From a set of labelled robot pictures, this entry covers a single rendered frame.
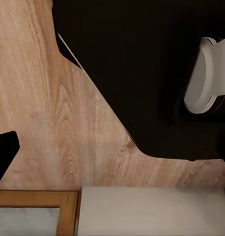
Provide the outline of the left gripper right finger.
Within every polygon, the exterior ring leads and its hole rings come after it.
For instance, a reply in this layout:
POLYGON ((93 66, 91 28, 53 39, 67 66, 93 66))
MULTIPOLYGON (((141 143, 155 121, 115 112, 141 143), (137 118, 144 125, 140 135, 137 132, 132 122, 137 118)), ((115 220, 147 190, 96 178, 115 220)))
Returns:
POLYGON ((225 161, 225 131, 219 131, 215 148, 219 155, 222 157, 222 159, 225 161))

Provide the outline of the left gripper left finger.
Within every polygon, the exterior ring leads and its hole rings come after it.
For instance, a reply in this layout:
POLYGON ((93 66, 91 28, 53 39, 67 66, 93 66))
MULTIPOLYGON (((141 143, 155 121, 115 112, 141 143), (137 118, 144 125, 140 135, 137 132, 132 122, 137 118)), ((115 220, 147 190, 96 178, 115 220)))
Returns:
POLYGON ((0 134, 0 180, 20 149, 15 131, 0 134))

